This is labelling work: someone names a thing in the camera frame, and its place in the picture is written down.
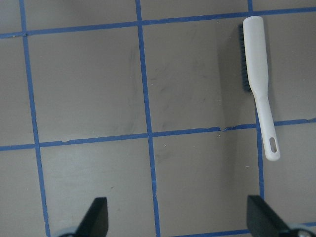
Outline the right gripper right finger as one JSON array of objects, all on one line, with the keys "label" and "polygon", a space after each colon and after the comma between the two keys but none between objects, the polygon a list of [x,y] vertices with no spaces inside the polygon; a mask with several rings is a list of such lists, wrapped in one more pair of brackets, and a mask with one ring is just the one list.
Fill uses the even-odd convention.
[{"label": "right gripper right finger", "polygon": [[247,197],[246,225],[253,237],[295,237],[291,229],[258,195]]}]

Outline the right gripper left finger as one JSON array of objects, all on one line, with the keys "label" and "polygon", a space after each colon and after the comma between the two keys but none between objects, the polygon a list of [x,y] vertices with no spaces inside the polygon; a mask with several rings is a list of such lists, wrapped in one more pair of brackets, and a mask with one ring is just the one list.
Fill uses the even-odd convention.
[{"label": "right gripper left finger", "polygon": [[109,229],[106,197],[97,197],[75,232],[76,237],[105,237]]}]

